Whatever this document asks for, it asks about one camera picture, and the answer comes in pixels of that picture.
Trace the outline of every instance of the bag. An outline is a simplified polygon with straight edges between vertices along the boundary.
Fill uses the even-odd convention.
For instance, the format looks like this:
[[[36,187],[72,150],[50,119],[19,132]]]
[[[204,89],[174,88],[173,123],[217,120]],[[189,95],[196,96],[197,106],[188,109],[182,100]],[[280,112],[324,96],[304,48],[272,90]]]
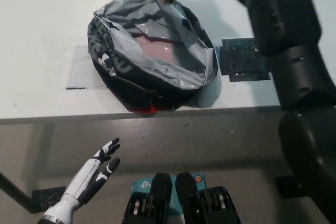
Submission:
[[[114,0],[94,13],[88,45],[107,87],[133,111],[177,109],[217,75],[210,39],[177,1]]]

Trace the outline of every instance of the table leg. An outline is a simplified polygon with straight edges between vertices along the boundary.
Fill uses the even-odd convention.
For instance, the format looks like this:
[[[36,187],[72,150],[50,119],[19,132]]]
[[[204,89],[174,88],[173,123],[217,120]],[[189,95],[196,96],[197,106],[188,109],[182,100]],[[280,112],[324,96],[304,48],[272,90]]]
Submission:
[[[40,207],[35,204],[32,198],[30,198],[23,191],[21,191],[2,173],[0,173],[0,189],[31,214],[36,214],[40,212]]]

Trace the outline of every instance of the black tape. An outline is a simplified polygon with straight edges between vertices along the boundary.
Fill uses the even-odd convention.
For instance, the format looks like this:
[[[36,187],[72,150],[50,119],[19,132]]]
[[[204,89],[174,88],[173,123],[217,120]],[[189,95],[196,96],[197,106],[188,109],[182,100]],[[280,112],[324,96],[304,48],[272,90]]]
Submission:
[[[267,59],[259,53],[254,38],[223,39],[222,43],[222,76],[229,76],[231,82],[270,80]]]

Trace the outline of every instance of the robotic finger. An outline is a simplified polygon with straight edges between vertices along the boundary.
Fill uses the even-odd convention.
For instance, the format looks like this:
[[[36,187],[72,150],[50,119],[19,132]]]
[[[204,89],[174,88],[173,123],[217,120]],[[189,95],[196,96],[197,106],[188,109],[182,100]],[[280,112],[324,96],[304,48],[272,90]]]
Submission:
[[[120,147],[118,142],[119,138],[110,141],[86,161],[69,184],[60,202],[49,208],[38,224],[72,224],[74,212],[90,201],[118,167],[120,159],[114,158],[98,174],[99,166],[110,160],[111,155]]]

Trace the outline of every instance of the robotic arm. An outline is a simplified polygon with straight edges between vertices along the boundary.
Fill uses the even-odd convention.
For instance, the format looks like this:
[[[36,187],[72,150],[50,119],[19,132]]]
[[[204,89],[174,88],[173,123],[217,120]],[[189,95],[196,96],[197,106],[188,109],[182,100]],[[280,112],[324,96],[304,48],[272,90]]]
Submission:
[[[89,202],[118,167],[120,159],[115,158],[97,175],[99,166],[110,160],[110,155],[120,147],[118,142],[119,138],[110,141],[86,161],[64,192],[60,202],[49,208],[37,224],[72,224],[74,212]]]
[[[279,101],[282,152],[302,189],[336,223],[336,88],[318,46],[312,0],[239,0],[268,58]]]

